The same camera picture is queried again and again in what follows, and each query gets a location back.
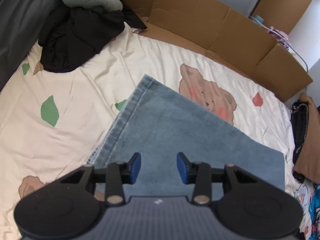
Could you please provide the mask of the light blue denim pants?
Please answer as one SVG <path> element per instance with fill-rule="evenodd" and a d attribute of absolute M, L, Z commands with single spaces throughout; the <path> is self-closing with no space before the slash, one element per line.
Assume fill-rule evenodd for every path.
<path fill-rule="evenodd" d="M 264 146 L 199 104 L 145 75 L 121 108 L 103 142 L 88 162 L 105 168 L 140 153 L 137 181 L 126 197 L 188 196 L 177 169 L 177 154 L 215 168 L 233 163 L 283 190 L 284 155 Z"/>

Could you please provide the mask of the black garment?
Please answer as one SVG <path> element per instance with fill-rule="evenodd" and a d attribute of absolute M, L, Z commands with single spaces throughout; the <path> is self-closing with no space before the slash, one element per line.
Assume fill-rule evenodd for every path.
<path fill-rule="evenodd" d="M 124 11 L 108 12 L 102 6 L 70 8 L 60 3 L 40 31 L 40 64 L 48 72 L 71 72 L 115 40 L 124 31 L 125 24 L 133 29 L 147 28 L 127 5 Z"/>

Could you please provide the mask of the dark grey pillow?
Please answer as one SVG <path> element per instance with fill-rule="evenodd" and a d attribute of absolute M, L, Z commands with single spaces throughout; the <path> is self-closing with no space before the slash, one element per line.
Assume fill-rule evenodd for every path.
<path fill-rule="evenodd" d="M 1 0 L 1 88 L 9 81 L 58 0 Z"/>

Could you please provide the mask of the pink white bottle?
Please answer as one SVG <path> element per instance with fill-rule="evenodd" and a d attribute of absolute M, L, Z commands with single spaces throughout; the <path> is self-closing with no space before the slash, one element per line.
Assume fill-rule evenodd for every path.
<path fill-rule="evenodd" d="M 291 49 L 291 43 L 289 41 L 289 37 L 280 30 L 274 29 L 273 27 L 270 27 L 268 29 L 268 33 L 275 39 L 277 42 L 287 51 L 290 51 Z"/>

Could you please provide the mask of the brown cardboard sheet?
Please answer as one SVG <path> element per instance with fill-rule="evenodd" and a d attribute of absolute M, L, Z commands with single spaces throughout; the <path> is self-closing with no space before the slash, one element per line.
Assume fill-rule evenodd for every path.
<path fill-rule="evenodd" d="M 143 36 L 202 54 L 287 101 L 312 83 L 302 65 L 249 18 L 217 0 L 123 0 Z"/>

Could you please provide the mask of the cream cartoon bear bedsheet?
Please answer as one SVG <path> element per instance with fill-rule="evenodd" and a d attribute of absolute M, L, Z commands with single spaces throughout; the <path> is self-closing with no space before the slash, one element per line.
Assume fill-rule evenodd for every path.
<path fill-rule="evenodd" d="M 311 235 L 313 185 L 292 175 L 294 140 L 289 109 L 275 95 L 201 54 L 135 34 L 130 27 L 76 70 L 40 70 L 33 45 L 1 91 L 1 239 L 19 239 L 13 211 L 21 197 L 83 165 L 144 75 L 173 90 L 188 65 L 213 96 L 213 108 L 253 140 L 283 153 L 285 190 L 303 207 Z"/>

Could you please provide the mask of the tall cardboard piece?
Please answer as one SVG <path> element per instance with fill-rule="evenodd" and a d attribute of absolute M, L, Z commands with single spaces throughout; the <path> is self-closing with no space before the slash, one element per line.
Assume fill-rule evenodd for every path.
<path fill-rule="evenodd" d="M 263 25 L 289 34 L 312 0 L 259 0 L 251 16 L 260 16 Z"/>

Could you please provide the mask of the teal patterned blanket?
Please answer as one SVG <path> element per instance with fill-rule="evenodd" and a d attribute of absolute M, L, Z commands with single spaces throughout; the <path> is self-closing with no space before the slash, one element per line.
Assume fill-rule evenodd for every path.
<path fill-rule="evenodd" d="M 305 228 L 305 239 L 319 239 L 319 184 L 313 185 L 313 192 L 310 197 L 308 211 L 311 219 L 311 225 Z"/>

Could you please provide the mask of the folded brown garment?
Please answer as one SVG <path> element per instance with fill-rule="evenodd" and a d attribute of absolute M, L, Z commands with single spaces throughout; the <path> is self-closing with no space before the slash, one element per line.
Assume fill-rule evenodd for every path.
<path fill-rule="evenodd" d="M 319 183 L 319 111 L 312 97 L 305 93 L 300 94 L 299 100 L 310 101 L 308 142 L 309 165 L 307 179 L 315 184 Z"/>

